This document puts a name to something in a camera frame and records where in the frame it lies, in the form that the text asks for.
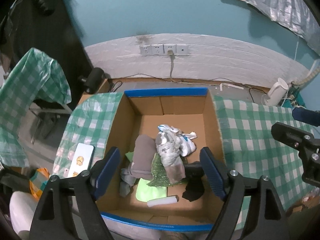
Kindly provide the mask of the white foam cylinder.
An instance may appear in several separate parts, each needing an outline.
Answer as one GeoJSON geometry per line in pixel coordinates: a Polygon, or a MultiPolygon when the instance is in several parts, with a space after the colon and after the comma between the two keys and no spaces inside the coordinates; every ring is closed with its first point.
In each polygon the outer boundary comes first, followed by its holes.
{"type": "Polygon", "coordinates": [[[154,207],[159,205],[169,205],[178,202],[178,196],[168,196],[163,198],[152,199],[147,202],[148,207],[154,207]]]}

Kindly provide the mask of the grey beige sock bundle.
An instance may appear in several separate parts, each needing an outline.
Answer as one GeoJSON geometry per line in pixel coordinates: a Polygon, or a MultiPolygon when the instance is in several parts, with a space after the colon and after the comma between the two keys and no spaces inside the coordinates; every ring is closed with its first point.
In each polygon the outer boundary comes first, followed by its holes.
{"type": "Polygon", "coordinates": [[[171,183],[185,178],[185,169],[180,155],[180,140],[175,135],[159,132],[155,139],[157,153],[171,183]]]}

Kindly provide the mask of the white blue plastic bag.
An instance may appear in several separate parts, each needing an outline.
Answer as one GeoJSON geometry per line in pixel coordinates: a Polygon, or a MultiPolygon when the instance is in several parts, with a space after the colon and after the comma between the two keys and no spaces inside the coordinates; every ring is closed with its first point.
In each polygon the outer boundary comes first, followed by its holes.
{"type": "Polygon", "coordinates": [[[158,130],[162,133],[167,132],[169,135],[175,135],[180,140],[180,155],[182,157],[186,157],[196,150],[196,145],[192,141],[197,138],[195,132],[183,133],[180,129],[166,124],[159,125],[158,130]]]}

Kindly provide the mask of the white snack package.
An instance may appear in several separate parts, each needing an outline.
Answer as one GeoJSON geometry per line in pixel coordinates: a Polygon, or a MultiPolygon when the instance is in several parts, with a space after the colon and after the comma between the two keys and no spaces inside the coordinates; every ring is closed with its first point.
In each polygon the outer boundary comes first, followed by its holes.
{"type": "Polygon", "coordinates": [[[93,153],[94,146],[78,143],[73,155],[73,159],[67,177],[76,177],[82,171],[87,170],[91,164],[93,153]]]}

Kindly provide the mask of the white electric kettle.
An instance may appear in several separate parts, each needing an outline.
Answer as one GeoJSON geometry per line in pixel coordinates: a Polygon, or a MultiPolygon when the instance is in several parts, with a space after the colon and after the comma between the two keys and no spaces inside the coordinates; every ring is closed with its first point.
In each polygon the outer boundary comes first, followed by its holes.
{"type": "Polygon", "coordinates": [[[267,106],[276,106],[288,91],[288,83],[279,77],[268,93],[261,96],[261,103],[267,106]]]}

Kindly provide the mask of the green checkered tablecloth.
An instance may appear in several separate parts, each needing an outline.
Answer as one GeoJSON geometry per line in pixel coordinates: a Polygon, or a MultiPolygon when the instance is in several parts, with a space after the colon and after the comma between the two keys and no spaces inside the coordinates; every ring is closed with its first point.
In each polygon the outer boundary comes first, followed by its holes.
{"type": "MultiPolygon", "coordinates": [[[[120,151],[118,168],[141,134],[154,138],[161,124],[184,133],[195,132],[196,151],[187,162],[199,160],[200,150],[210,148],[229,169],[249,178],[267,175],[288,209],[312,187],[302,181],[303,165],[298,152],[273,139],[271,127],[282,122],[311,132],[310,125],[293,119],[286,107],[264,106],[224,99],[206,88],[137,89],[84,96],[69,117],[53,166],[53,173],[66,177],[79,143],[94,147],[93,161],[113,146],[120,151]]],[[[207,182],[204,195],[193,202],[180,198],[175,204],[148,207],[132,189],[119,194],[120,171],[116,170],[106,193],[97,201],[104,218],[151,229],[207,231],[222,207],[207,182]]]]}

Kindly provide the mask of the blue cardboard box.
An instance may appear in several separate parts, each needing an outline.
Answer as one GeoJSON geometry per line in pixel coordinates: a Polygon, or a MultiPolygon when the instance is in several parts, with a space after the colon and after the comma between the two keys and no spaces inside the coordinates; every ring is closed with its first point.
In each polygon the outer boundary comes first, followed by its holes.
{"type": "Polygon", "coordinates": [[[160,88],[125,91],[120,99],[106,149],[120,156],[106,193],[97,201],[104,218],[149,229],[208,231],[222,202],[199,172],[200,151],[208,147],[222,160],[222,145],[212,96],[206,88],[160,88]],[[120,193],[121,171],[164,186],[176,203],[149,207],[139,184],[120,193]]]}

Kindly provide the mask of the green checkered cloth on chair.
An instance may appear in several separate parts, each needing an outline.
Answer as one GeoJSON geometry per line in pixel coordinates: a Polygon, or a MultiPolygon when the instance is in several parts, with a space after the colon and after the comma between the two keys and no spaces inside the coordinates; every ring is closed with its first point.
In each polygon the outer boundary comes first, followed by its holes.
{"type": "Polygon", "coordinates": [[[1,87],[1,164],[29,166],[18,141],[18,129],[36,99],[67,105],[71,90],[59,63],[46,53],[31,48],[20,59],[1,87]]]}

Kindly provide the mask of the wall socket strip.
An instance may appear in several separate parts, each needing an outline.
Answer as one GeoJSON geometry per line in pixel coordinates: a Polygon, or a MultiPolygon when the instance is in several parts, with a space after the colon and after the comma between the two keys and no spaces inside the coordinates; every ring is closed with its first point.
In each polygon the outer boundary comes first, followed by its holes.
{"type": "Polygon", "coordinates": [[[189,46],[187,44],[151,44],[140,45],[140,54],[142,56],[163,56],[172,52],[174,55],[189,55],[189,46]]]}

